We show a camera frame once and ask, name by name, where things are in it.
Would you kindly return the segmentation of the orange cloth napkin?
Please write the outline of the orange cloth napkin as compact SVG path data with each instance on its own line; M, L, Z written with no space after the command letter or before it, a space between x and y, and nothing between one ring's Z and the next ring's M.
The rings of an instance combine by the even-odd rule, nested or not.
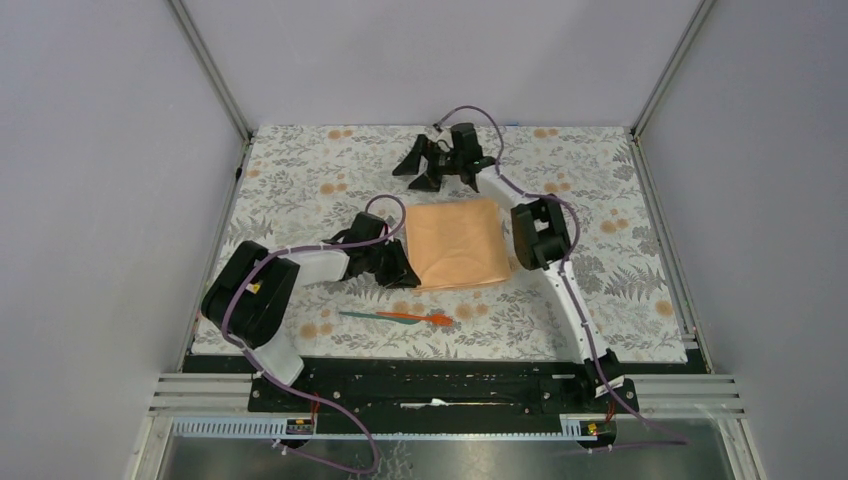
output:
M499 208L490 199L411 206L405 233L421 290L481 287L511 277Z

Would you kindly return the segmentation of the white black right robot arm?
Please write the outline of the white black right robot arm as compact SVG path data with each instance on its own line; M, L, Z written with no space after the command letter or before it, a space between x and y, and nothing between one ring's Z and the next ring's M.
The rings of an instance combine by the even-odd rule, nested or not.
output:
M495 156L483 153L471 123L436 129L439 136L435 140L424 134L416 137L392 174L411 176L408 188L423 192L439 191L444 177L456 175L509 213L517 260L541 281L560 330L568 339L572 362L583 368L582 378L573 386L575 402L583 410L597 412L612 399L619 401L625 374L590 318L571 262L579 239L579 221L573 207L556 196L526 191L506 176L501 168L505 143L499 129L495 130L499 140Z

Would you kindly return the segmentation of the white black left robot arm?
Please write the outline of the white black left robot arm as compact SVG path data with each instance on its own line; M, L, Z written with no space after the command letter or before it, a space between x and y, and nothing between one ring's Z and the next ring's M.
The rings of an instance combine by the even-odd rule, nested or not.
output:
M285 410L304 407L311 388L299 377L304 362L282 327L295 289L363 273L388 289L421 285L401 241L389 233L386 221L360 212L350 227L317 245L273 254L255 241L244 241L207 290L201 315L260 373L275 380L271 395Z

